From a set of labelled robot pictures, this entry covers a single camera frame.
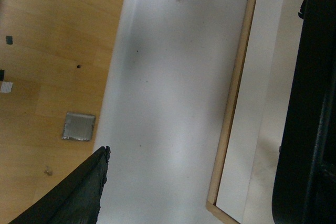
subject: white surface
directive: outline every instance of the white surface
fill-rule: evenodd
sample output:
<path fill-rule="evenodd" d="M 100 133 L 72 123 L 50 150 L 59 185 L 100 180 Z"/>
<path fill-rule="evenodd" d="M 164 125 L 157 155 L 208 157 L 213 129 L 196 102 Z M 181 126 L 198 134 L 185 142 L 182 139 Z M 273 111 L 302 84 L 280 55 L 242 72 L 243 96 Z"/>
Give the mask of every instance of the white surface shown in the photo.
<path fill-rule="evenodd" d="M 216 206 L 242 222 L 283 0 L 257 0 Z"/>
<path fill-rule="evenodd" d="M 0 93 L 11 93 L 13 87 L 12 82 L 2 81 Z"/>
<path fill-rule="evenodd" d="M 271 224 L 272 192 L 303 20 L 303 0 L 283 0 L 263 121 L 254 158 L 243 223 Z"/>
<path fill-rule="evenodd" d="M 247 0 L 125 0 L 95 148 L 99 224 L 216 224 L 205 209 Z"/>

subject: white tape piece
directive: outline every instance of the white tape piece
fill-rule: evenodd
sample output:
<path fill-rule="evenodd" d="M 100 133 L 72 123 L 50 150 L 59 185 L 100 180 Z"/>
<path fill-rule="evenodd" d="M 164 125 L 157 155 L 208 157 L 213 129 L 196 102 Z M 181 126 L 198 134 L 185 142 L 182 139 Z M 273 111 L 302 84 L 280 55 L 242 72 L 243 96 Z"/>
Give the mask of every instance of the white tape piece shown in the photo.
<path fill-rule="evenodd" d="M 0 93 L 11 93 L 13 87 L 12 82 L 3 81 L 1 85 Z"/>

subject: wooden floor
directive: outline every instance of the wooden floor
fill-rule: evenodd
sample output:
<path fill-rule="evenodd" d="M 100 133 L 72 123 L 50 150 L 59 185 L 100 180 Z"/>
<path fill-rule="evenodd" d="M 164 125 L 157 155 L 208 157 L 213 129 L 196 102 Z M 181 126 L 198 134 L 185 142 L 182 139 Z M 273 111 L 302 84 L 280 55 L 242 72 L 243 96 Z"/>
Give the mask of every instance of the wooden floor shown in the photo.
<path fill-rule="evenodd" d="M 0 69 L 13 82 L 0 93 L 1 224 L 92 153 L 94 141 L 61 134 L 67 111 L 99 118 L 122 2 L 0 0 Z"/>

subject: wooden frame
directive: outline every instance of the wooden frame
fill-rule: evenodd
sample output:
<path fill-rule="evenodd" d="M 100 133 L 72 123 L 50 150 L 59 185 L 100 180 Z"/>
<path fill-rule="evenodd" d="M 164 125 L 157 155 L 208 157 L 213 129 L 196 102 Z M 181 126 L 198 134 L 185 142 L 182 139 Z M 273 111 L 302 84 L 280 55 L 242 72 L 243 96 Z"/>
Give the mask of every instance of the wooden frame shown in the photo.
<path fill-rule="evenodd" d="M 247 51 L 247 45 L 249 40 L 249 35 L 251 31 L 252 19 L 254 14 L 254 9 L 256 5 L 256 0 L 247 0 L 245 16 L 243 20 L 242 31 L 240 33 L 240 39 L 238 44 L 237 56 L 235 61 L 235 67 L 232 74 L 232 80 L 229 90 L 229 95 L 226 103 L 224 120 L 222 125 L 222 131 L 220 133 L 220 139 L 215 159 L 215 165 L 211 177 L 208 198 L 206 202 L 206 208 L 215 217 L 226 224 L 238 224 L 238 222 L 231 216 L 223 212 L 216 206 L 217 196 L 219 191 L 219 185 L 221 183 L 225 157 L 227 152 L 227 147 L 229 144 L 229 138 L 232 129 L 233 118 L 235 115 L 236 104 L 238 99 L 239 87 L 241 82 L 241 76 L 243 74 L 243 68 L 245 63 L 245 55 Z"/>

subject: metal plate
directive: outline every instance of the metal plate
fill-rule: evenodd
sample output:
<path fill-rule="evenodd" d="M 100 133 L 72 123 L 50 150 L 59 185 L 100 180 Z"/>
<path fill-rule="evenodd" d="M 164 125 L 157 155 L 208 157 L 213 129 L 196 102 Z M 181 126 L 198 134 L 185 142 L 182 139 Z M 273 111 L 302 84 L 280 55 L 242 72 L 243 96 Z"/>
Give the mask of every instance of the metal plate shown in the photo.
<path fill-rule="evenodd" d="M 95 121 L 95 115 L 68 112 L 65 117 L 62 139 L 91 140 Z"/>

